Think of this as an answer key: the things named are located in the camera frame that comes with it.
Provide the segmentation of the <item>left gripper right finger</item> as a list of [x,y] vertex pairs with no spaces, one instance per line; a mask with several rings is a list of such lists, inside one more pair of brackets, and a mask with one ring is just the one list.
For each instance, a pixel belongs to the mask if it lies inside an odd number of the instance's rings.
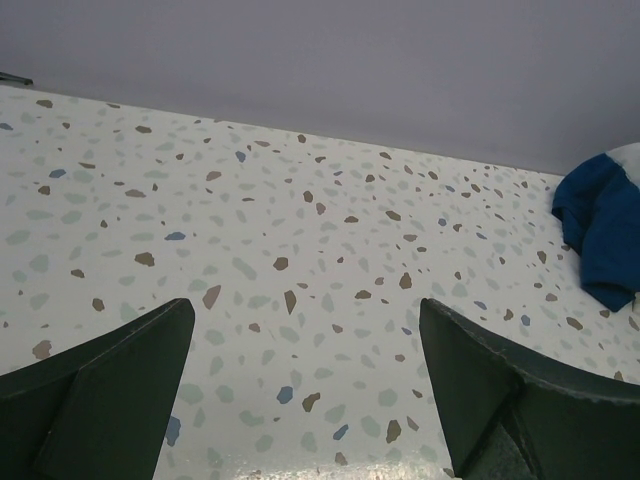
[[420,336],[461,479],[636,479],[639,388],[526,348],[435,299]]

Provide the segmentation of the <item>blue printed t shirt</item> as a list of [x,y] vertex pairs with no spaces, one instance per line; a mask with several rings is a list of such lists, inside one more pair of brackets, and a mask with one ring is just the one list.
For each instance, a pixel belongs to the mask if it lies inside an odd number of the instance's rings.
[[617,312],[639,292],[639,186],[622,162],[596,155],[558,184],[551,213],[580,257],[581,288]]

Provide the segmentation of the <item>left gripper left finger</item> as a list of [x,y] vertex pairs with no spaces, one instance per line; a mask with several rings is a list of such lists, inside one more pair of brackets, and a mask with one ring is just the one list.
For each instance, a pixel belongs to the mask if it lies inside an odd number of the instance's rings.
[[184,298],[1,377],[4,479],[150,479],[195,324]]

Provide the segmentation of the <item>white t shirt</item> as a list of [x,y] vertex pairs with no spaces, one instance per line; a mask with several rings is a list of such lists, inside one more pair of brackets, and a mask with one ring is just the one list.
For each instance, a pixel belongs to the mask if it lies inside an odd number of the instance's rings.
[[635,183],[639,182],[640,175],[640,143],[631,143],[611,149],[606,154],[620,165],[629,179]]

